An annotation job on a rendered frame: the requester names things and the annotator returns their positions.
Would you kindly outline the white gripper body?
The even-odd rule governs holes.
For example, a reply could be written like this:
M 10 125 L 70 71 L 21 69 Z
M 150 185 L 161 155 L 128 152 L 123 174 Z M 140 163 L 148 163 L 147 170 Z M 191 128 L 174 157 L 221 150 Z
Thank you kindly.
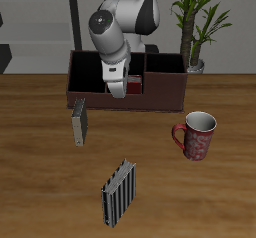
M 106 68 L 106 82 L 114 98 L 126 96 L 129 63 L 129 60 L 124 59 L 120 63 Z

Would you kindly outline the red book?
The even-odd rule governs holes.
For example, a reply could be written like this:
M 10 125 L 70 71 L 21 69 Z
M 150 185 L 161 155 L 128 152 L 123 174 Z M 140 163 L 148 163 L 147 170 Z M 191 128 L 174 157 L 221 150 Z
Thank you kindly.
M 128 94 L 142 93 L 142 77 L 140 75 L 129 75 L 127 81 Z

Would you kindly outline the dark brown desk caddy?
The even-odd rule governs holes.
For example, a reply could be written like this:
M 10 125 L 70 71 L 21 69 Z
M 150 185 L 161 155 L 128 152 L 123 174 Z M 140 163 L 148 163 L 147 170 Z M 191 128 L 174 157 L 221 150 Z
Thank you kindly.
M 77 99 L 87 109 L 183 113 L 187 72 L 180 54 L 132 53 L 130 75 L 142 77 L 141 93 L 115 99 L 102 78 L 97 51 L 72 51 L 67 80 L 67 108 Z

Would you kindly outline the grey book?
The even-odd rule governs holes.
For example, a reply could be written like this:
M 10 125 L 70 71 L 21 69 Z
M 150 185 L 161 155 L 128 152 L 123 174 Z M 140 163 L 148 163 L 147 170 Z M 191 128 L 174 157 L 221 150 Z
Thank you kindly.
M 77 99 L 71 115 L 74 142 L 77 147 L 83 146 L 88 129 L 86 103 L 84 99 Z

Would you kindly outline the black striped book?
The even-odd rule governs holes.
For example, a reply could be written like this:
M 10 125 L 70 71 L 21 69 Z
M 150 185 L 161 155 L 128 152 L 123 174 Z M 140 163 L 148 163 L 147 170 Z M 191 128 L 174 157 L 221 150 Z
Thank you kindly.
M 104 223 L 114 228 L 135 195 L 136 164 L 124 159 L 101 188 Z

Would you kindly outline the green pot plant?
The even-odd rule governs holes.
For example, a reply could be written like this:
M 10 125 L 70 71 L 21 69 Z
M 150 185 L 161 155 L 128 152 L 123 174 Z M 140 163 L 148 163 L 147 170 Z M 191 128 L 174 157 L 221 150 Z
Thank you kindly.
M 216 20 L 214 15 L 219 7 L 219 3 L 204 9 L 211 0 L 178 0 L 172 4 L 172 8 L 177 6 L 181 13 L 176 13 L 179 21 L 177 26 L 182 30 L 180 54 L 184 57 L 185 67 L 189 74 L 202 74 L 205 63 L 199 58 L 201 47 L 204 43 L 212 44 L 212 35 L 222 28 L 231 26 L 225 23 L 229 10 L 223 12 Z

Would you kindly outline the red patterned mug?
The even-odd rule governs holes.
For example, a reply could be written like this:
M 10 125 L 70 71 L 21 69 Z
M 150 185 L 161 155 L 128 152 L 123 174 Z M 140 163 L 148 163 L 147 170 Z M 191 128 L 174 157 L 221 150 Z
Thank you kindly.
M 176 124 L 172 128 L 172 138 L 183 150 L 184 156 L 191 161 L 201 161 L 206 157 L 214 130 L 216 119 L 202 111 L 194 111 L 186 116 L 184 124 Z M 184 131 L 184 142 L 176 138 L 176 131 Z

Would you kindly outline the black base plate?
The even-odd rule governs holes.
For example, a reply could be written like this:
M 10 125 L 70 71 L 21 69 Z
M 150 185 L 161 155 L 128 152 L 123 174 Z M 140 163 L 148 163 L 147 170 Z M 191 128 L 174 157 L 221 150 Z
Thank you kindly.
M 158 53 L 159 52 L 159 49 L 156 45 L 154 44 L 146 44 L 145 45 L 145 51 L 147 53 Z

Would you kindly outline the black vertical post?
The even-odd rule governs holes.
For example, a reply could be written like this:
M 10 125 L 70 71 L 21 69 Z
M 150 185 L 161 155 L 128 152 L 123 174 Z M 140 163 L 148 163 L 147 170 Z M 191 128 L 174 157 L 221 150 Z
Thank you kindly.
M 77 0 L 69 0 L 69 5 L 70 5 L 71 23 L 72 23 L 72 31 L 73 31 L 73 38 L 74 38 L 74 48 L 76 50 L 81 50 L 82 40 L 81 40 L 81 31 L 80 31 L 78 2 Z

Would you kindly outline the dark block by wall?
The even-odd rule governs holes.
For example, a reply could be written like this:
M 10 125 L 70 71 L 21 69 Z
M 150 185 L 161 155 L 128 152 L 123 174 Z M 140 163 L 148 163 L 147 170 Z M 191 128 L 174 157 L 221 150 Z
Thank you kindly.
M 0 74 L 3 74 L 12 59 L 9 44 L 0 44 Z

